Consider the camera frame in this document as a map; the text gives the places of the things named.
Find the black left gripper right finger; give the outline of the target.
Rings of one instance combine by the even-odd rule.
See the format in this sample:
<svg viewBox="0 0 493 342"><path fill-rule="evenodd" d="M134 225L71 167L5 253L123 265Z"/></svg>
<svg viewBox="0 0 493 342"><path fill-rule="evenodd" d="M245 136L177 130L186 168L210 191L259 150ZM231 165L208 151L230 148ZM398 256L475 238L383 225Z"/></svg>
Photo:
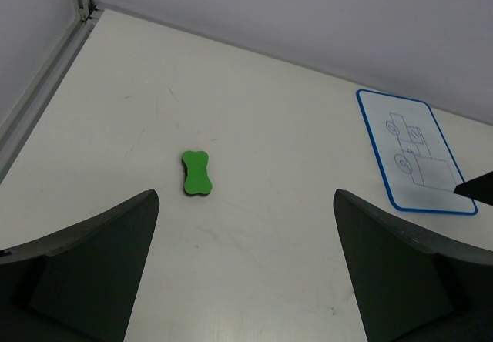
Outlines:
<svg viewBox="0 0 493 342"><path fill-rule="evenodd" d="M337 231L369 341L490 341L492 252L391 215L346 190Z"/></svg>

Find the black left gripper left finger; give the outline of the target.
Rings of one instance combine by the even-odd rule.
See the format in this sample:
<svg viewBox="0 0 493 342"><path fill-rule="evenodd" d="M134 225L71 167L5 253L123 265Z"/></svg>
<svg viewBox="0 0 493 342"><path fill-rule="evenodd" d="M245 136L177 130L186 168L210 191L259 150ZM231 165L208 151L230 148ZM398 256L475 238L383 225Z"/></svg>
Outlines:
<svg viewBox="0 0 493 342"><path fill-rule="evenodd" d="M122 341L159 214L155 190L1 251L3 341Z"/></svg>

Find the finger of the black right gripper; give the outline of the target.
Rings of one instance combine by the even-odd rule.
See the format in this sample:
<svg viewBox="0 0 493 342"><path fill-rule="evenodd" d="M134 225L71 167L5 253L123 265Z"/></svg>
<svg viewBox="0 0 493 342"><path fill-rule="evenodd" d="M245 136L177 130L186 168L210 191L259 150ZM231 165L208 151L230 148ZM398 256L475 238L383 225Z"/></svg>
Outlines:
<svg viewBox="0 0 493 342"><path fill-rule="evenodd" d="M454 188L454 193L492 206L493 172L486 173L457 185Z"/></svg>

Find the blue-framed small whiteboard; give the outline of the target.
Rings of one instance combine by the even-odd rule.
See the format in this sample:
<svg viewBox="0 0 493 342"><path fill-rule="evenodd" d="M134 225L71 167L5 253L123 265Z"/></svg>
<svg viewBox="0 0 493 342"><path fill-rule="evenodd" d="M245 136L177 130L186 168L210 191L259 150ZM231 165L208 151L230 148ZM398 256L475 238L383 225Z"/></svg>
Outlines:
<svg viewBox="0 0 493 342"><path fill-rule="evenodd" d="M395 209L477 214L473 199L454 192L464 178L427 103L368 89L358 90L356 97Z"/></svg>

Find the green bone-shaped eraser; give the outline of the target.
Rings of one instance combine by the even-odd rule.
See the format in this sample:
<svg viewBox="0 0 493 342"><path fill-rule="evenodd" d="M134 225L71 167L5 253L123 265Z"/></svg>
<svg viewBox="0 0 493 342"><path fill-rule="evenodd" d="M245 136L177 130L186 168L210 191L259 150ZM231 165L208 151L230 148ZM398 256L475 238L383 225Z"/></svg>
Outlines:
<svg viewBox="0 0 493 342"><path fill-rule="evenodd" d="M184 170L183 191L187 196L208 196L213 184L208 174L209 155L205 151L187 150L181 156Z"/></svg>

